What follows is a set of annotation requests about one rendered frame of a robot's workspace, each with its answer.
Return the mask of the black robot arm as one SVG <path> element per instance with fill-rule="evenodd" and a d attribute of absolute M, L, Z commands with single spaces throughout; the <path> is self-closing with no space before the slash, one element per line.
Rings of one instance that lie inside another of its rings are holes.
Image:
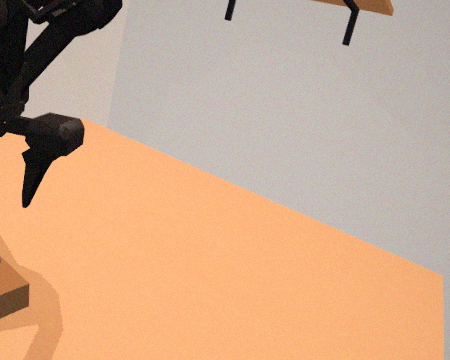
<path fill-rule="evenodd" d="M 122 5 L 122 0 L 0 0 L 0 51 L 25 51 L 28 19 L 49 23 L 24 52 L 30 64 L 22 73 L 20 101 L 29 101 L 29 86 L 75 37 L 105 27 Z"/>

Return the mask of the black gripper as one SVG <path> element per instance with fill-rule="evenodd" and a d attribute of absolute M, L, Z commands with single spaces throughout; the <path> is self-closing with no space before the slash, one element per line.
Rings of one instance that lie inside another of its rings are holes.
<path fill-rule="evenodd" d="M 0 51 L 0 69 L 7 88 L 7 113 L 1 115 L 0 132 L 25 137 L 28 150 L 21 153 L 25 161 L 22 188 L 22 207 L 32 202 L 47 169 L 59 157 L 68 156 L 82 146 L 85 126 L 80 118 L 48 112 L 31 119 L 20 116 L 25 102 L 20 101 L 22 73 L 28 73 L 29 64 L 24 62 L 24 52 Z"/>

